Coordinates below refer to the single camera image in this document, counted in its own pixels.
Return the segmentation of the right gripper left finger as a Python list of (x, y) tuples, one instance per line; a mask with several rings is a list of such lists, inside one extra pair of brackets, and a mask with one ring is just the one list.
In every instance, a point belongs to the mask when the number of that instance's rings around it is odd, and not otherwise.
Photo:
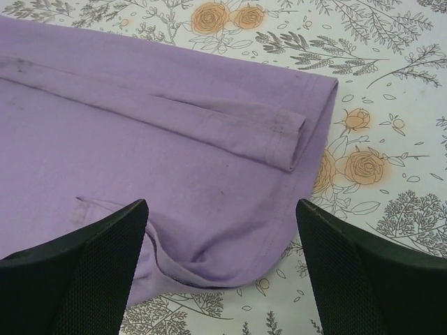
[(2, 334), (118, 334), (149, 209), (115, 213), (1, 260)]

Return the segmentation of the purple t shirt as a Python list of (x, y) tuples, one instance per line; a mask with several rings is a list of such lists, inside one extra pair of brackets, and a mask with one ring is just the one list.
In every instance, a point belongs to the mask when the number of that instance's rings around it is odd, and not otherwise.
[(129, 304), (266, 275), (313, 189), (338, 81), (1, 19), (1, 255), (144, 199)]

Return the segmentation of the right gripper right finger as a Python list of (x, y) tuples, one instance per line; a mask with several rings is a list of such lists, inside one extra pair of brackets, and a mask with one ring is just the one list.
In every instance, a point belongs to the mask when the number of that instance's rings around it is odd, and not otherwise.
[(446, 259), (301, 199), (296, 219), (324, 334), (445, 334)]

